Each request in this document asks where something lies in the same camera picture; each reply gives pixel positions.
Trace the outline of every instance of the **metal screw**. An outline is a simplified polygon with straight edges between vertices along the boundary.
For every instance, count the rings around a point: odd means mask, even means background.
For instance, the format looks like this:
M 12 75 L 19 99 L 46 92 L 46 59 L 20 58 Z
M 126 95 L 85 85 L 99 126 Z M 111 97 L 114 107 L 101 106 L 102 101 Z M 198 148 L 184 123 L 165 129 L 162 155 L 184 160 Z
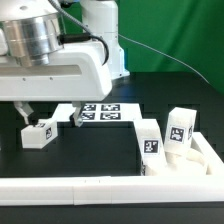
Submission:
M 77 125 L 76 125 L 76 126 L 81 127 L 82 124 L 83 124 L 83 120 L 82 120 L 82 118 L 78 118 L 78 119 L 77 119 Z
M 28 7 L 24 5 L 24 6 L 21 6 L 20 9 L 21 9 L 21 10 L 27 10 Z

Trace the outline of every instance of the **white robot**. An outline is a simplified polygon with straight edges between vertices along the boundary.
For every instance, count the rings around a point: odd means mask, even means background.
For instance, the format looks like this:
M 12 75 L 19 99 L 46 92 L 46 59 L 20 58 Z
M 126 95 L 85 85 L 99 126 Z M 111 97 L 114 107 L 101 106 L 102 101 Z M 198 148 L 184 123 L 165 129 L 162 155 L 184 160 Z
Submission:
M 80 1 L 88 33 L 76 43 L 66 42 L 61 32 L 61 2 L 71 1 L 1 3 L 0 101 L 13 101 L 26 124 L 33 113 L 29 101 L 71 101 L 79 108 L 74 114 L 79 126 L 81 102 L 103 100 L 113 79 L 129 75 L 118 44 L 115 1 Z

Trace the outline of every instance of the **metal cylinder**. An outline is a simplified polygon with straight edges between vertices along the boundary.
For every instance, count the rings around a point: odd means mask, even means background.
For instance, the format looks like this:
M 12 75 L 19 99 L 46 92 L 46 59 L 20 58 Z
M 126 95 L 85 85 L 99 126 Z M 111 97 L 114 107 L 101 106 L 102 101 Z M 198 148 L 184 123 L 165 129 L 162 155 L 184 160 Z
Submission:
M 58 14 L 2 22 L 9 54 L 19 65 L 31 67 L 49 63 L 48 54 L 62 48 L 58 41 Z

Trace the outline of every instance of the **white cube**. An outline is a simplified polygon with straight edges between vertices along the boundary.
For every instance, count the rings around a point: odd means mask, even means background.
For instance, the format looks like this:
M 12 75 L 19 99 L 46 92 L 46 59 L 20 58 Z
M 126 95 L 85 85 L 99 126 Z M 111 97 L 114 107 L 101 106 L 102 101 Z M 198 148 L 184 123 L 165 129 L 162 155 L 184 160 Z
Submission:
M 164 165 L 166 157 L 161 132 L 156 119 L 134 121 L 135 131 L 144 165 Z
M 38 124 L 29 125 L 21 131 L 23 148 L 42 149 L 58 136 L 54 119 L 40 119 Z
M 186 153 L 184 150 L 190 148 L 196 113 L 196 110 L 178 107 L 169 113 L 164 142 L 165 152 L 183 155 Z

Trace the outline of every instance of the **green background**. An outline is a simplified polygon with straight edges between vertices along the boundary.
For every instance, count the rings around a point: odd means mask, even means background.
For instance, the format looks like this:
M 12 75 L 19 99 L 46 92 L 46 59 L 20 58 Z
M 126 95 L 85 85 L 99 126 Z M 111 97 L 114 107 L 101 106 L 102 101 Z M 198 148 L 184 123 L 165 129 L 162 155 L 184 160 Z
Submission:
M 118 0 L 119 33 L 189 64 L 224 93 L 223 0 Z M 79 4 L 69 13 L 81 19 Z M 66 21 L 66 32 L 81 32 Z M 190 71 L 120 38 L 130 72 Z

